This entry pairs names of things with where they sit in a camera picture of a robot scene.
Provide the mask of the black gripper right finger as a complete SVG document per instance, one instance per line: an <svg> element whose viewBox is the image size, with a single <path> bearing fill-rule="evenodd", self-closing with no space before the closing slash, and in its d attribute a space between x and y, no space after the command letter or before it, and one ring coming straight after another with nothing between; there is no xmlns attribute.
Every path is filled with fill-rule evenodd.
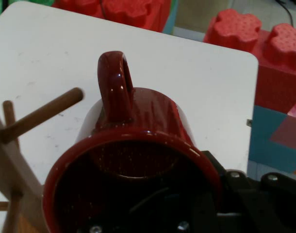
<svg viewBox="0 0 296 233"><path fill-rule="evenodd" d="M296 233L296 180L277 172L259 181L239 170L225 170L204 151L223 185L222 208L212 223L218 233Z"/></svg>

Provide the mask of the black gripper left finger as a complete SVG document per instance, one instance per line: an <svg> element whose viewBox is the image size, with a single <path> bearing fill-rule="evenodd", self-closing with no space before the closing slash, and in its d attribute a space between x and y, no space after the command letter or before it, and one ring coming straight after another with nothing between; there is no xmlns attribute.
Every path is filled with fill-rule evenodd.
<svg viewBox="0 0 296 233"><path fill-rule="evenodd" d="M209 191L160 189L131 207L90 219L88 233L215 233L217 217Z"/></svg>

